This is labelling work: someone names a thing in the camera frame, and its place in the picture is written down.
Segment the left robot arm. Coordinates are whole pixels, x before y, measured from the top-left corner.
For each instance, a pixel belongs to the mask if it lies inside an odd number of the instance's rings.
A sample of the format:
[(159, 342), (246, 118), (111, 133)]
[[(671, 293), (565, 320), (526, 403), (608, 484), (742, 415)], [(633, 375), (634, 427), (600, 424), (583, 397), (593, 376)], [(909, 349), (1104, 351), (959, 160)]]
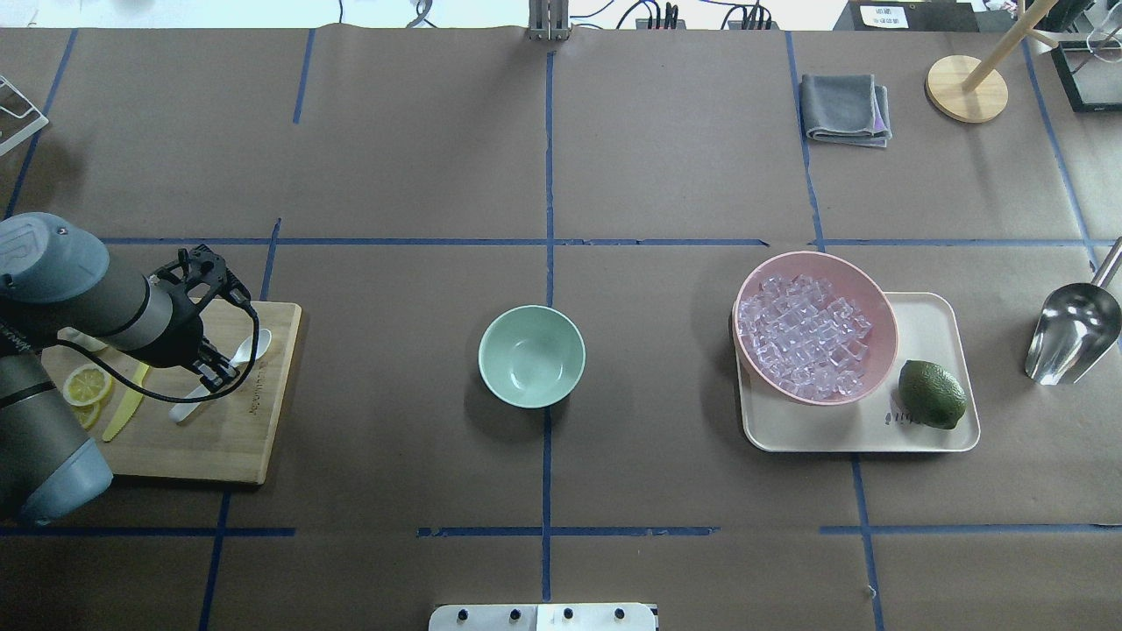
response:
[(24, 527), (59, 520), (96, 499), (112, 470), (46, 372), (40, 353), (72, 328), (155, 368), (195, 374), (205, 400), (241, 387), (247, 372), (205, 338), (201, 313), (222, 298), (256, 320), (252, 298), (204, 245), (145, 274), (116, 259), (95, 235), (59, 216), (4, 219), (3, 519)]

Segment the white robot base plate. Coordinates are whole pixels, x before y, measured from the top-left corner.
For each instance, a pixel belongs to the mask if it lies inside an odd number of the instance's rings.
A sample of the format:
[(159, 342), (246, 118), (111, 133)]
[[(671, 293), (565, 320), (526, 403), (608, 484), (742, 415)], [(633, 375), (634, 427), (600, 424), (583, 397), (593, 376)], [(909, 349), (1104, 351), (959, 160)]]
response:
[(438, 606), (429, 630), (657, 630), (657, 607), (638, 602)]

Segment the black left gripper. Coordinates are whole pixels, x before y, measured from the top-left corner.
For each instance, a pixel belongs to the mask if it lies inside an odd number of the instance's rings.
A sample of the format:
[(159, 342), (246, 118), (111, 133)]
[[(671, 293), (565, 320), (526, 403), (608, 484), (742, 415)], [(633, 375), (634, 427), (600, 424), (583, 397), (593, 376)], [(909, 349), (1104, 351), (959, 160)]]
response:
[(155, 337), (145, 341), (131, 356), (153, 367), (188, 368), (208, 393), (227, 387), (239, 369), (217, 350), (205, 333), (201, 312), (214, 298), (222, 298), (241, 310), (252, 311), (252, 296), (245, 284), (229, 269), (224, 257), (205, 245), (181, 248), (173, 262), (149, 276), (148, 303), (142, 316), (158, 316)]

